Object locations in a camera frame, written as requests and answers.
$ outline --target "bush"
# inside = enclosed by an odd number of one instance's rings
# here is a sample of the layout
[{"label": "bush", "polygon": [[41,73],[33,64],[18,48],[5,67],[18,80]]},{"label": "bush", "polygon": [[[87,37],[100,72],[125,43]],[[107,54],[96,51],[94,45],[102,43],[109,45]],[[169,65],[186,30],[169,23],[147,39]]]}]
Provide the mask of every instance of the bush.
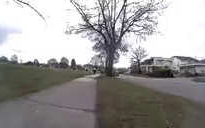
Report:
[{"label": "bush", "polygon": [[34,65],[34,62],[28,61],[28,62],[24,63],[23,65],[33,66],[33,65]]},{"label": "bush", "polygon": [[156,69],[152,73],[149,73],[150,77],[160,77],[160,78],[173,78],[173,72],[171,69]]},{"label": "bush", "polygon": [[194,73],[191,73],[191,72],[189,72],[189,71],[185,71],[185,77],[194,77],[195,76],[195,74]]},{"label": "bush", "polygon": [[69,65],[67,63],[65,63],[65,62],[60,62],[59,66],[60,66],[60,68],[63,68],[63,69],[66,69],[66,68],[69,67]]}]

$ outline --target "road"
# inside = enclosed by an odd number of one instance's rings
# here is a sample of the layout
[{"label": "road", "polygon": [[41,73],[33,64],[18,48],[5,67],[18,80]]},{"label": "road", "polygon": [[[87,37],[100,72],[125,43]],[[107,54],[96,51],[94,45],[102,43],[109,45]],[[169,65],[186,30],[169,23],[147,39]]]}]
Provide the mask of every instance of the road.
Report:
[{"label": "road", "polygon": [[121,75],[119,78],[167,94],[182,96],[197,102],[205,103],[205,83],[193,82],[190,78],[157,79],[128,75]]},{"label": "road", "polygon": [[94,128],[98,75],[0,104],[0,128]]}]

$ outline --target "grass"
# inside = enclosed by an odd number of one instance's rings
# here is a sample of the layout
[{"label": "grass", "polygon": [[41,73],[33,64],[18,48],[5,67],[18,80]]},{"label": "grass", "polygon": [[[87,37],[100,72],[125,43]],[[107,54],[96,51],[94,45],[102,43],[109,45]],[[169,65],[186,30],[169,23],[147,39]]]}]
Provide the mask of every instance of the grass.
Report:
[{"label": "grass", "polygon": [[116,78],[98,78],[99,128],[205,128],[205,105]]},{"label": "grass", "polygon": [[205,83],[205,77],[197,77],[197,78],[194,78],[193,81]]},{"label": "grass", "polygon": [[84,72],[0,64],[0,101],[84,76]]}]

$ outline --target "cloud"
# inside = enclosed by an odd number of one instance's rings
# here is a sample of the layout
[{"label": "cloud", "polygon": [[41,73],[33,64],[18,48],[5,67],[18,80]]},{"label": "cloud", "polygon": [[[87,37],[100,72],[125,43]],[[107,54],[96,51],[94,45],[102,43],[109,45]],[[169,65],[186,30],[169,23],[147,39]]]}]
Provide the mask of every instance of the cloud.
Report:
[{"label": "cloud", "polygon": [[18,28],[0,24],[0,44],[5,43],[10,35],[20,33],[22,31]]}]

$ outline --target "concrete sidewalk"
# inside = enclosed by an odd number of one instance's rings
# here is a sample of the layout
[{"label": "concrete sidewalk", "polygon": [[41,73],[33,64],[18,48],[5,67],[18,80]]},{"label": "concrete sidewalk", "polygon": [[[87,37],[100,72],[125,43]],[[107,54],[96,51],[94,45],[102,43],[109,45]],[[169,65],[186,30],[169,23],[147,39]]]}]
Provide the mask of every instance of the concrete sidewalk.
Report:
[{"label": "concrete sidewalk", "polygon": [[0,104],[0,128],[94,128],[97,76]]}]

